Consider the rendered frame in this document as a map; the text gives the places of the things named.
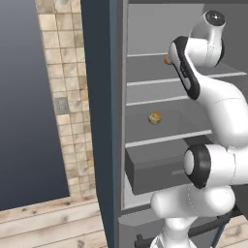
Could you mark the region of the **grey open fridge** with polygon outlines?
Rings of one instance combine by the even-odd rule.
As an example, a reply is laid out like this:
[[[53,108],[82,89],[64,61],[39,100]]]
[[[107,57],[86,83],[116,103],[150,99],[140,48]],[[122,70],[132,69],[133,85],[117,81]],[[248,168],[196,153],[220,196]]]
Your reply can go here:
[[[212,135],[203,107],[191,100],[173,67],[164,62],[170,44],[189,36],[207,11],[225,17],[224,56],[215,67],[199,66],[202,75],[236,86],[248,103],[248,0],[128,0],[123,15],[123,76],[121,80],[121,213],[117,248],[150,248],[165,220],[151,208],[152,195],[134,195],[125,172],[125,149],[201,135]],[[159,111],[160,124],[148,114]],[[233,185],[233,209],[220,216],[200,217],[190,227],[197,248],[219,248],[230,220],[248,217],[248,183]]]

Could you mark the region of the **grey fridge drawer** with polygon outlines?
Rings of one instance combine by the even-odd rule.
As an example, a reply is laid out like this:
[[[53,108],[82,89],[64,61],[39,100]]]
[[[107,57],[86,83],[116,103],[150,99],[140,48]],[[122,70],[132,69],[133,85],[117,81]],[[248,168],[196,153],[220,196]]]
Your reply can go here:
[[[183,155],[190,145],[211,144],[212,135],[175,139],[125,149],[125,172],[134,195],[190,183]]]

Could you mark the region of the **dark blue cabinet panel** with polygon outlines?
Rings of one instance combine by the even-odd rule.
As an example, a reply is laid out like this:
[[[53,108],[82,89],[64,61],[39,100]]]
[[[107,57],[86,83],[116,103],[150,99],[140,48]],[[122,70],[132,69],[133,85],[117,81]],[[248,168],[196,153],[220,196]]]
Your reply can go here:
[[[98,202],[108,248],[116,247],[112,84],[115,40],[111,20],[115,0],[80,0]]]

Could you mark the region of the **brown round food item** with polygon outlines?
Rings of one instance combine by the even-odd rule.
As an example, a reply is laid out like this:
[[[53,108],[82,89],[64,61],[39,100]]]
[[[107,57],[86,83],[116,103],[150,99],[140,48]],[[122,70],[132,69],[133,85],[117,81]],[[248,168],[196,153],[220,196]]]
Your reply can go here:
[[[148,114],[148,121],[150,124],[160,124],[162,115],[159,111],[152,111]]]

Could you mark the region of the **grey wall socket plate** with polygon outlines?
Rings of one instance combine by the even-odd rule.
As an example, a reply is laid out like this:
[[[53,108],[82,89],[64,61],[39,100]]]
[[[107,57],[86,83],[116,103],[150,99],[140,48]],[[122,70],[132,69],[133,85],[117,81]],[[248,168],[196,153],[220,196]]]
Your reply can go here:
[[[68,99],[66,97],[55,98],[54,107],[57,115],[68,114],[70,112]]]

